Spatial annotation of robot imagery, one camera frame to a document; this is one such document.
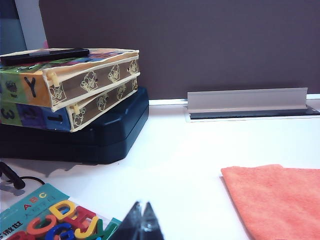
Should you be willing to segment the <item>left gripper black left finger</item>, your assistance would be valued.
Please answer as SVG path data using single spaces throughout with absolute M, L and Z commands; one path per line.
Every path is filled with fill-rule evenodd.
M 143 212 L 139 201 L 136 201 L 128 211 L 117 230 L 118 240 L 142 240 Z

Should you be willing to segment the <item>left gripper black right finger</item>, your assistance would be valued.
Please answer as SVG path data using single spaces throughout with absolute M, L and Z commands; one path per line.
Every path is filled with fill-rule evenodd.
M 164 240 L 158 218 L 150 202 L 146 203 L 141 218 L 141 239 L 142 240 Z

